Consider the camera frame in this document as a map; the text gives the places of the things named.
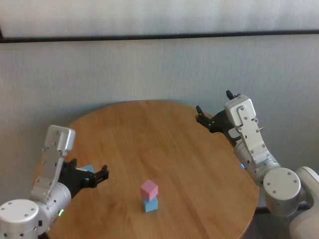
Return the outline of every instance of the white wall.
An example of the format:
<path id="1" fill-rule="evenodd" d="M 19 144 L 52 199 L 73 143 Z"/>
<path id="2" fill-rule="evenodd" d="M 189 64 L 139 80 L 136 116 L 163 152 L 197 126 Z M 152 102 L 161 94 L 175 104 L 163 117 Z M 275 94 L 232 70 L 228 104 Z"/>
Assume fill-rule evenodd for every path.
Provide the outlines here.
<path id="1" fill-rule="evenodd" d="M 0 204 L 28 197 L 50 124 L 143 99 L 217 113 L 227 89 L 283 166 L 319 171 L 318 76 L 319 35 L 0 44 Z"/>
<path id="2" fill-rule="evenodd" d="M 1 0 L 4 37 L 314 30 L 318 0 Z"/>

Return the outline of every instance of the wooden tabletop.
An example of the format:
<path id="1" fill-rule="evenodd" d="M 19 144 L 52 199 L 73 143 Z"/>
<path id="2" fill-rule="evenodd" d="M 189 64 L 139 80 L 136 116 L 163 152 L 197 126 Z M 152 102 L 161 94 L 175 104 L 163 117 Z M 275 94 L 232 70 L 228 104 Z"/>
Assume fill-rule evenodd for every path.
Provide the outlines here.
<path id="1" fill-rule="evenodd" d="M 237 239 L 258 188 L 221 133 L 196 110 L 163 101 L 107 106 L 72 123 L 78 166 L 107 164 L 108 180 L 83 189 L 53 225 L 52 239 Z M 140 186 L 159 186 L 159 209 L 145 213 Z"/>

